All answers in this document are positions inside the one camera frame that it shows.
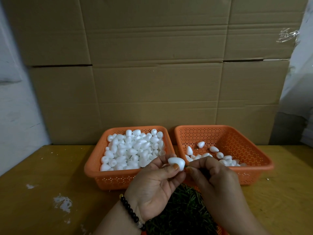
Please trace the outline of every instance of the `clear plastic tape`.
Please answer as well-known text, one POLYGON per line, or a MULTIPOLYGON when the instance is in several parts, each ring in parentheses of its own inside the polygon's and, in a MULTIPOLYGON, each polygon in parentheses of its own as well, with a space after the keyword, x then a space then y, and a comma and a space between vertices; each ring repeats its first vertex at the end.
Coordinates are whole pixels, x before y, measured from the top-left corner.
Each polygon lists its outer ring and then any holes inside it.
POLYGON ((296 38, 299 35, 299 30, 289 32, 290 28, 280 31, 279 38, 276 40, 278 43, 284 43, 292 38, 296 38))

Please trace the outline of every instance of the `perforated basket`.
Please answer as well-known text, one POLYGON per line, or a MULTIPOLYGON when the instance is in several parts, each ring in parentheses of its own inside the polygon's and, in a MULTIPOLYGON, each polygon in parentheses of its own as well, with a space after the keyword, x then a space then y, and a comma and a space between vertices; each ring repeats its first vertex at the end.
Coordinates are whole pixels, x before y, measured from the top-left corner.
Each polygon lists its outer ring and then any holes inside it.
POLYGON ((136 127, 120 127, 120 128, 111 128, 106 130, 98 141, 96 147, 92 151, 90 157, 88 158, 84 172, 87 176, 93 177, 97 185, 101 190, 114 190, 114 189, 127 189, 129 183, 133 180, 135 175, 138 174, 140 169, 134 170, 118 170, 118 171, 100 171, 101 162, 100 159, 103 157, 105 152, 105 147, 108 146, 109 142, 107 141, 108 135, 116 134, 125 134, 126 130, 131 129, 140 129, 142 133, 149 133, 152 129, 163 132, 163 141, 167 154, 173 154, 174 149, 171 143, 170 137, 166 128, 162 126, 136 126, 136 127))
POLYGON ((225 156, 232 155, 246 167, 229 167, 238 174, 241 185, 250 185, 259 178, 262 171, 274 168, 272 160, 256 147, 249 139, 233 127, 227 125, 181 125, 175 128, 175 137, 179 150, 179 157, 185 157, 186 148, 190 146, 194 155, 209 152, 216 158, 216 153, 209 151, 210 146, 216 146, 225 156), (197 143, 204 141, 205 146, 197 149, 197 143))

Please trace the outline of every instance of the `wooden table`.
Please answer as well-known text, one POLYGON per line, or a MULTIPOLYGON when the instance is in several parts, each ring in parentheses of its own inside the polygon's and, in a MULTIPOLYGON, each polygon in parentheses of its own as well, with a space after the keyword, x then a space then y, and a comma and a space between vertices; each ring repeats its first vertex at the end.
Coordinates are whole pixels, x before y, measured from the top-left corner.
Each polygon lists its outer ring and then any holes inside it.
MULTIPOLYGON (((122 193, 100 191, 84 175, 93 148, 44 146, 1 176, 0 234, 91 234, 122 193), (56 204, 61 196, 72 206, 56 204)), ((312 234, 313 149, 260 149, 276 167, 242 187, 253 213, 273 234, 312 234)))

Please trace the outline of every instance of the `pile of green needles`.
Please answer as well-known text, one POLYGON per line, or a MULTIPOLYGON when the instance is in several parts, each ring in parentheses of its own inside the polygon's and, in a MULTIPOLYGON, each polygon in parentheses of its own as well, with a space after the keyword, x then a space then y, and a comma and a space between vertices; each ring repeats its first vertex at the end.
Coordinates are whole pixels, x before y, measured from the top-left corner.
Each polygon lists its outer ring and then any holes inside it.
POLYGON ((182 184, 162 213, 146 222, 148 235, 217 235, 217 224, 205 208, 201 194, 182 184))

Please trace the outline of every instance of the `basket rim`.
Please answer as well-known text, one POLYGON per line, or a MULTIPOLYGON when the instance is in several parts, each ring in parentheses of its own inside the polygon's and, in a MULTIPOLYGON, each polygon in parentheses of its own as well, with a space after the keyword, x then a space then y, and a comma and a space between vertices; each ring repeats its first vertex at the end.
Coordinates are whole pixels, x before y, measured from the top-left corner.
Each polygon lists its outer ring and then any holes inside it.
POLYGON ((265 166, 246 166, 246 167, 231 166, 231 167, 229 167, 233 171, 256 171, 256 170, 268 171, 268 170, 274 169, 274 163, 270 157, 268 157, 262 150, 260 150, 253 142, 251 142, 242 133, 240 133, 234 127, 229 126, 229 125, 179 125, 179 126, 176 126, 174 129, 174 133, 175 133, 175 138, 176 138, 177 147, 178 147, 178 151, 179 151, 179 156, 185 160, 186 165, 189 165, 189 162, 187 161, 187 159, 185 157, 185 152, 182 148, 182 141, 179 137, 179 130, 182 128, 186 128, 186 127, 225 127, 225 128, 231 128, 231 129, 235 130, 238 134, 240 134, 242 137, 244 137, 244 139, 247 140, 256 149, 256 151, 261 153, 269 161, 268 165, 265 165, 265 166))
POLYGON ((88 160, 85 163, 84 166, 84 173, 88 176, 88 177, 92 177, 92 178, 97 178, 97 177, 107 177, 107 176, 119 176, 119 175, 136 175, 140 172, 141 169, 132 169, 132 170, 118 170, 118 171, 99 171, 99 170, 93 170, 93 158, 97 157, 99 154, 102 153, 102 145, 101 142, 103 141, 107 141, 107 136, 108 131, 118 131, 118 130, 125 130, 125 129, 131 129, 131 130, 135 130, 135 129, 145 129, 145 128, 161 128, 162 132, 163 132, 163 140, 166 141, 167 145, 168 145, 168 151, 169 153, 175 153, 170 136, 168 134, 168 131, 165 127, 160 126, 160 125, 149 125, 149 126, 131 126, 131 127, 115 127, 115 128, 110 128, 104 131, 104 133, 102 134, 102 136, 100 137, 99 141, 97 142, 94 150, 92 151, 92 153, 90 154, 88 160))

